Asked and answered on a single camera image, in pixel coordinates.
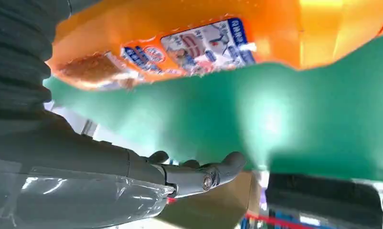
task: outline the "green cloth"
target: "green cloth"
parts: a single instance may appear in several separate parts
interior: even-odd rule
[[[260,64],[203,78],[84,92],[53,78],[55,101],[175,160],[383,180],[383,37],[324,68]]]

